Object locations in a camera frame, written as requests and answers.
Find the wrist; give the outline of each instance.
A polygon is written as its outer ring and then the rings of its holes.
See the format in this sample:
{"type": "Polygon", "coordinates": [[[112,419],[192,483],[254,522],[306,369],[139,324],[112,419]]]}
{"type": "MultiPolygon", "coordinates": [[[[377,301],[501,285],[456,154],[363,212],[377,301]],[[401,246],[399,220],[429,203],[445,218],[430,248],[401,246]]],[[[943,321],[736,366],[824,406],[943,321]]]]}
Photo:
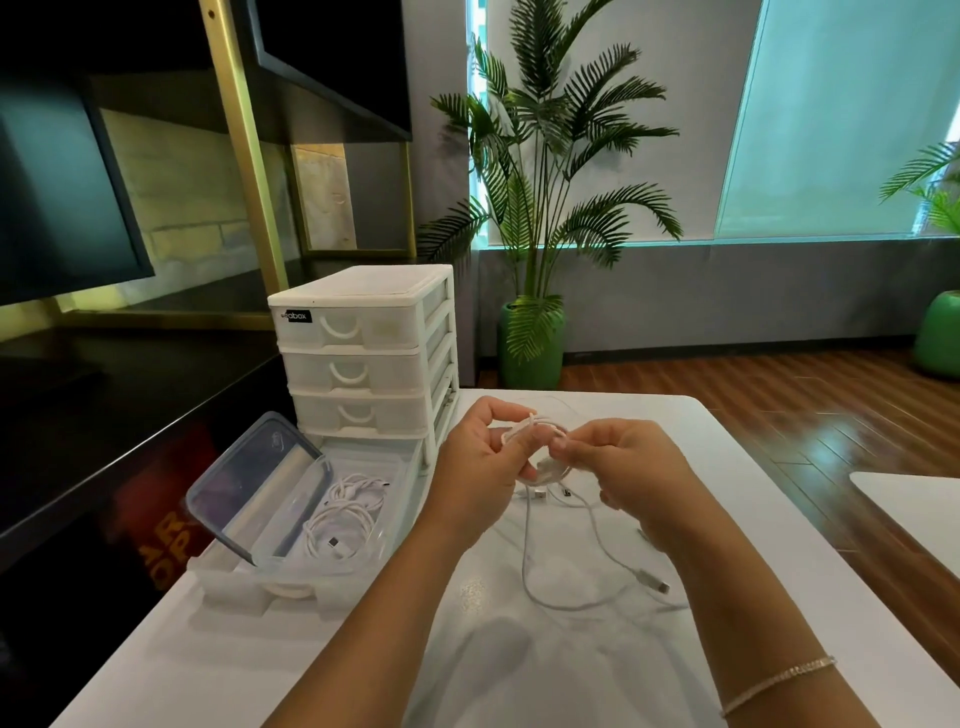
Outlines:
{"type": "Polygon", "coordinates": [[[457,560],[473,546],[473,541],[465,537],[463,529],[429,518],[423,513],[414,521],[408,538],[421,541],[438,553],[452,554],[457,560]]]}

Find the gold metal frame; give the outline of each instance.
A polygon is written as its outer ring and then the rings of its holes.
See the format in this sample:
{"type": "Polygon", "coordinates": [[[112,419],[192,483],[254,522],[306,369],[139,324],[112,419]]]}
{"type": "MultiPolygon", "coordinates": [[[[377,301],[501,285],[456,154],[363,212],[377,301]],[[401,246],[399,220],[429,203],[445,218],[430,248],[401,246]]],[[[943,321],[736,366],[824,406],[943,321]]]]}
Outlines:
{"type": "Polygon", "coordinates": [[[213,70],[220,87],[220,99],[227,115],[233,153],[240,166],[240,182],[250,221],[250,232],[267,295],[289,288],[280,249],[274,207],[270,200],[267,170],[260,152],[250,90],[244,73],[240,44],[229,0],[200,0],[206,39],[213,57],[213,70]]]}

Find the forearm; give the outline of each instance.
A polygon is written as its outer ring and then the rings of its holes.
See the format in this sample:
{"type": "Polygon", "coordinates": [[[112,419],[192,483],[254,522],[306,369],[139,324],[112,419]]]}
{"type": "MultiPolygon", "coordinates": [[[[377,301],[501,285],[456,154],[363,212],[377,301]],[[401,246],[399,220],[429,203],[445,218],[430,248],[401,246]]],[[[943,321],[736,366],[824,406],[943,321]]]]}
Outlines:
{"type": "MultiPolygon", "coordinates": [[[[791,667],[826,655],[800,609],[717,504],[709,531],[691,531],[671,554],[721,703],[791,667]]],[[[732,728],[876,726],[835,667],[793,678],[728,717],[732,728]]]]}
{"type": "Polygon", "coordinates": [[[462,553],[418,523],[265,728],[399,725],[462,553]]]}

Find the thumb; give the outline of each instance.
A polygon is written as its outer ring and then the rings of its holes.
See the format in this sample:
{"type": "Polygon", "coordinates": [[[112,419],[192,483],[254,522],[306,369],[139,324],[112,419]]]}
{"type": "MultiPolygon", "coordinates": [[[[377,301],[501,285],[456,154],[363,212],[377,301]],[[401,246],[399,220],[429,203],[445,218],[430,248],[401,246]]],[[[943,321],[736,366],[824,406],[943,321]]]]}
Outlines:
{"type": "Polygon", "coordinates": [[[571,440],[568,437],[558,437],[550,445],[550,455],[556,460],[569,465],[571,468],[579,468],[595,472],[599,465],[600,453],[603,449],[571,440]]]}
{"type": "Polygon", "coordinates": [[[520,469],[527,464],[530,456],[548,445],[555,437],[557,437],[557,433],[547,425],[527,427],[518,432],[509,443],[503,446],[503,449],[498,453],[498,457],[511,469],[511,474],[519,473],[520,469]]]}

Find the bracelet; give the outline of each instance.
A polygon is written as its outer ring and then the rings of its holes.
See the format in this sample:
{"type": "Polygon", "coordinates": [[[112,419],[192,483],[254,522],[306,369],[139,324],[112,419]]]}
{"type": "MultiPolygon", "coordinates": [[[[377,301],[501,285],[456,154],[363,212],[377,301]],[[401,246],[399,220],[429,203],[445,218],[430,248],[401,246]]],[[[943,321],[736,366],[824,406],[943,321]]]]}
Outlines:
{"type": "Polygon", "coordinates": [[[836,658],[832,655],[828,655],[827,657],[821,657],[819,660],[814,660],[813,662],[796,665],[774,675],[773,677],[768,677],[766,680],[757,683],[752,688],[742,692],[740,695],[727,703],[727,705],[723,707],[723,710],[720,711],[720,717],[726,718],[741,705],[757,697],[762,692],[770,690],[775,685],[785,683],[787,680],[792,680],[793,678],[800,677],[801,675],[808,675],[811,672],[816,672],[817,670],[824,669],[825,667],[832,667],[836,664],[836,658]]]}

